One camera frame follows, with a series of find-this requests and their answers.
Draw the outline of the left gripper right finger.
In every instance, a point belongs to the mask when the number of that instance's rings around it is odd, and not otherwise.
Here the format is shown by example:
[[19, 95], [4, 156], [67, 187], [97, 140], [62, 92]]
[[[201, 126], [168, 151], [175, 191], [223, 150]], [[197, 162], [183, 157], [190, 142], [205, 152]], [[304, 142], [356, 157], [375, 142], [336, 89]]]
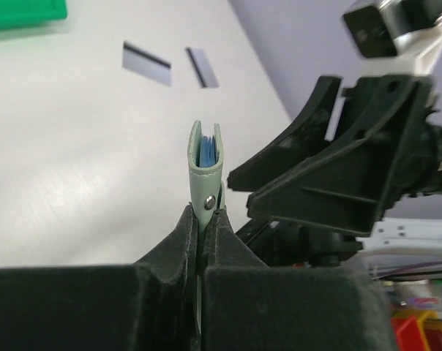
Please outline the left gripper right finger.
[[203, 256], [203, 350], [395, 348], [377, 284], [345, 268], [270, 268], [216, 212]]

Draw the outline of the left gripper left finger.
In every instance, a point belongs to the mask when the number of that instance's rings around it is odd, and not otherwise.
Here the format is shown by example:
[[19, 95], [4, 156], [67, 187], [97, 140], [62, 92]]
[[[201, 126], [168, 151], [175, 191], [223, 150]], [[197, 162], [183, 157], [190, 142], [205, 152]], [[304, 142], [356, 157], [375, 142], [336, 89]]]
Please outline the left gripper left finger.
[[129, 265], [0, 269], [0, 350], [188, 350], [198, 224]]

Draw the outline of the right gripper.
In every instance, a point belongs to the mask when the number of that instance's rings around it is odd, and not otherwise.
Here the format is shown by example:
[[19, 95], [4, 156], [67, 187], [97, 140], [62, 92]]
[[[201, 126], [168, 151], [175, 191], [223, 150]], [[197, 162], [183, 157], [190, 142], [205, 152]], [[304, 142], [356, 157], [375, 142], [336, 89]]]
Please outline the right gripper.
[[442, 194], [442, 126], [430, 77], [360, 78], [327, 148], [248, 197], [251, 218], [368, 235], [404, 195]]

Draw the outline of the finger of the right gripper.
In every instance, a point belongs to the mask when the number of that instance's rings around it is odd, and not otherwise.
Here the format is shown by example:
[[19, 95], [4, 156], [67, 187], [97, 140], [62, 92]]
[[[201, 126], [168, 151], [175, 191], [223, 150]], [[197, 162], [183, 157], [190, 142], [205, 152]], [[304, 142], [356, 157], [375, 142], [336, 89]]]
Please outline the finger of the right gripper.
[[254, 192], [327, 147], [325, 141], [341, 77], [323, 75], [291, 124], [267, 146], [230, 171], [228, 188]]

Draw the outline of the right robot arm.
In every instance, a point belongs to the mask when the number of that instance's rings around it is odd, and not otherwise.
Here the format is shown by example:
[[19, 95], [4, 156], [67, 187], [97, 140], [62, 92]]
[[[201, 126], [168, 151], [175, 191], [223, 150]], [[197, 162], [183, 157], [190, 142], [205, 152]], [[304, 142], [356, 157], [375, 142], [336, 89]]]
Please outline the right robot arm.
[[442, 195], [431, 78], [318, 78], [297, 117], [228, 176], [247, 192], [238, 236], [269, 266], [361, 265], [376, 279], [442, 279], [442, 221], [388, 219], [404, 197]]

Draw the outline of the green leather card holder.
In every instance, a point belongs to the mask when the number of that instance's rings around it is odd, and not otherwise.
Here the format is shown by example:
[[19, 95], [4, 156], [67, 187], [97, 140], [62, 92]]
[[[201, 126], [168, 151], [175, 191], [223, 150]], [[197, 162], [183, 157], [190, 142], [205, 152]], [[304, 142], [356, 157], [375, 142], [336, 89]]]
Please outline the green leather card holder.
[[187, 161], [191, 206], [198, 220], [195, 316], [197, 326], [201, 327], [202, 273], [204, 270], [202, 256], [206, 228], [214, 212], [225, 207], [222, 182], [224, 151], [219, 124], [214, 125], [213, 135], [207, 136], [202, 132], [201, 122], [194, 122], [187, 146]]

